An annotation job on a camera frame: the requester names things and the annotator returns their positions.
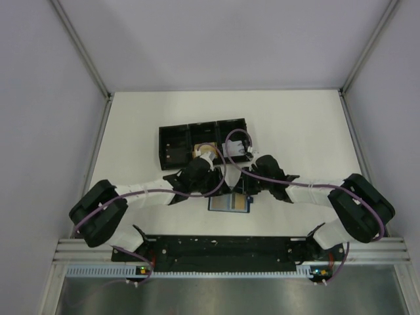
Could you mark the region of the gold credit card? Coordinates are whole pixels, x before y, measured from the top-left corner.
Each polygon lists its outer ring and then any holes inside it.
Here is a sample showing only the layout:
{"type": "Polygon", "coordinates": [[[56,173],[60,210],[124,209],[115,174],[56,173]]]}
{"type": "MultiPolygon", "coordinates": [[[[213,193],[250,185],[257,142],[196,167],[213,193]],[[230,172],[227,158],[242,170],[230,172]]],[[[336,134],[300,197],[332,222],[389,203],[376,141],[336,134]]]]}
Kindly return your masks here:
{"type": "Polygon", "coordinates": [[[232,194],[230,208],[237,213],[248,212],[247,197],[242,194],[232,194]]]}

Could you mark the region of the blue leather card holder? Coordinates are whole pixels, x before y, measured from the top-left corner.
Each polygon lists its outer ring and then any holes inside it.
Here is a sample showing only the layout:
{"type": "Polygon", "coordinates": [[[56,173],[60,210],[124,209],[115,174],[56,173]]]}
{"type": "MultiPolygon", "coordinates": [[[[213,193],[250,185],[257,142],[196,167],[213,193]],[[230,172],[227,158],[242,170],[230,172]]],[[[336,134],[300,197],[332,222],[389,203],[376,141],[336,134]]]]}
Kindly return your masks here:
{"type": "MultiPolygon", "coordinates": [[[[253,197],[247,196],[247,195],[245,196],[247,197],[248,212],[250,212],[251,204],[253,203],[253,197]]],[[[237,212],[233,212],[230,208],[231,197],[232,197],[232,194],[210,197],[207,210],[214,211],[214,212],[237,213],[237,212]]]]}

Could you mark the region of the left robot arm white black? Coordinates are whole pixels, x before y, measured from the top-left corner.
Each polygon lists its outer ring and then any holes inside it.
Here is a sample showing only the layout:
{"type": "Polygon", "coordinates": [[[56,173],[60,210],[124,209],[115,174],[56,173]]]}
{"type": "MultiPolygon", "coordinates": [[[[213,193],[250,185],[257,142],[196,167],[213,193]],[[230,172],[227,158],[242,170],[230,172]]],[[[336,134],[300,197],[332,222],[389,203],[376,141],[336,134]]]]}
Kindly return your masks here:
{"type": "Polygon", "coordinates": [[[226,173],[225,165],[215,167],[209,157],[197,157],[180,171],[144,184],[118,186],[100,180],[73,206],[69,218],[89,247],[122,248],[139,261],[147,256],[149,245],[134,223],[137,213],[189,198],[228,194],[226,173]]]}

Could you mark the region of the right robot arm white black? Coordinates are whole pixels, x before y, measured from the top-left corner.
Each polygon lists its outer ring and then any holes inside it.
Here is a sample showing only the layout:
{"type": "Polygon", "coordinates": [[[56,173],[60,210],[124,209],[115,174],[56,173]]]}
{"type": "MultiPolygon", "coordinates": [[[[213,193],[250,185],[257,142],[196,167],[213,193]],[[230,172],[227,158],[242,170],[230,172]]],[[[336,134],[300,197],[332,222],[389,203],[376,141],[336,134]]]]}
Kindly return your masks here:
{"type": "Polygon", "coordinates": [[[361,174],[326,181],[287,175],[271,155],[260,156],[250,167],[240,168],[241,177],[235,186],[240,192],[257,195],[268,191],[276,200],[328,207],[337,218],[325,222],[307,237],[306,252],[316,260],[330,249],[356,240],[370,243],[385,235],[385,226],[395,216],[391,203],[361,174]]]}

